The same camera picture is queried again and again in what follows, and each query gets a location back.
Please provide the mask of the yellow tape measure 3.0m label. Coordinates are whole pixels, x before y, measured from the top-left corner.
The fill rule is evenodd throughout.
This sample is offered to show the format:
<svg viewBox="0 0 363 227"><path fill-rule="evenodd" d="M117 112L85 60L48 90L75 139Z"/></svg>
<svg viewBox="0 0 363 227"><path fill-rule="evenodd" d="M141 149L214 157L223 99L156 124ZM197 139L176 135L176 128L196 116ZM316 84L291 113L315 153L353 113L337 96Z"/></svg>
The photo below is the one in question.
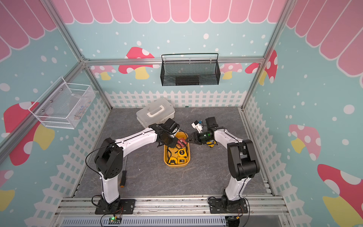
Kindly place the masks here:
<svg viewBox="0 0 363 227"><path fill-rule="evenodd" d="M210 148L213 148L215 145L218 145L218 143L217 143L215 140L208 141L208 142L206 142L206 144L207 144Z"/></svg>

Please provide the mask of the yellow tape measure metal clip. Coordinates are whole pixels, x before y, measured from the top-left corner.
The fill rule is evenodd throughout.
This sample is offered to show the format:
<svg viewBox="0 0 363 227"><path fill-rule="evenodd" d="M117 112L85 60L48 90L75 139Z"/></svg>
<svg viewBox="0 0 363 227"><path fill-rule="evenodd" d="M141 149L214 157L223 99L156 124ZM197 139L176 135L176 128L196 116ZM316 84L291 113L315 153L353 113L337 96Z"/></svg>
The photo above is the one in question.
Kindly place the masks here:
<svg viewBox="0 0 363 227"><path fill-rule="evenodd" d="M187 161L187 159L185 159L184 157L179 157L178 158L178 164L179 165L184 165L184 164L186 164L188 161Z"/></svg>

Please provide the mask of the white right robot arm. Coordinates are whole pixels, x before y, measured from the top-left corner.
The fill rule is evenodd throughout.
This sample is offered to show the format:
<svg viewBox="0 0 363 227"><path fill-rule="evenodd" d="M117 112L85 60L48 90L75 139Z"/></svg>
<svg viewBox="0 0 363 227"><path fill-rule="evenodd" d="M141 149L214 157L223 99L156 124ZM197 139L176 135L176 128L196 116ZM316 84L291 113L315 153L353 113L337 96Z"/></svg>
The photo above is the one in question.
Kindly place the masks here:
<svg viewBox="0 0 363 227"><path fill-rule="evenodd" d="M187 141L198 145L216 142L227 149L228 168L231 179L221 197L222 206L231 210L240 205L242 192L260 171L256 150L251 140L242 140L222 127L210 128L206 132L194 132Z"/></svg>

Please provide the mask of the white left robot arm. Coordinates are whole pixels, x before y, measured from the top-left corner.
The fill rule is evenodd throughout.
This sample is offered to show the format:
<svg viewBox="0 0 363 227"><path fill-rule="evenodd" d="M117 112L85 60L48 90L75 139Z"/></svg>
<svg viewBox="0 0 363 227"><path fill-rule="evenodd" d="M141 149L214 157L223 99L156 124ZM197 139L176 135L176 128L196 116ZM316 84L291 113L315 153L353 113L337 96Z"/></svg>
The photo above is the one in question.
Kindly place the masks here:
<svg viewBox="0 0 363 227"><path fill-rule="evenodd" d="M101 198L106 204L119 199L118 177L123 168L123 159L145 145L158 142L175 148L178 142L178 124L152 124L131 136L112 140L106 139L94 158L96 171L102 182Z"/></svg>

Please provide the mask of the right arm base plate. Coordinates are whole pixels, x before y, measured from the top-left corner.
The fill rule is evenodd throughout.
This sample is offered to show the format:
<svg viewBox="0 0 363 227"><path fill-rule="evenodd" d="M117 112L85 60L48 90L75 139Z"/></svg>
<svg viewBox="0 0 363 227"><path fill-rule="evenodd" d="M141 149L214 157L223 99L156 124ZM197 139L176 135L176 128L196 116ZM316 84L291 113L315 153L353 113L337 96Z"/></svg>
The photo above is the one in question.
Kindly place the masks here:
<svg viewBox="0 0 363 227"><path fill-rule="evenodd" d="M248 213L248 205L245 199L238 199L236 201L230 201L225 195L221 198L211 196L207 199L211 214L218 213L234 213L245 214Z"/></svg>

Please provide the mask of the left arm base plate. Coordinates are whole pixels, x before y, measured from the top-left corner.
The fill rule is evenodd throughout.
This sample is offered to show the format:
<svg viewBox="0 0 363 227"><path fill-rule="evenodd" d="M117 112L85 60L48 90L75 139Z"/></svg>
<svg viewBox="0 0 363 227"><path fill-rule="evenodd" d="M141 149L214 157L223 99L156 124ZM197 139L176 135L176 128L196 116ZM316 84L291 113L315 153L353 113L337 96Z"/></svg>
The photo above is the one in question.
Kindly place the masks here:
<svg viewBox="0 0 363 227"><path fill-rule="evenodd" d="M135 199L116 199L114 202L108 204L106 200L101 198L96 205L95 214L133 214L135 202Z"/></svg>

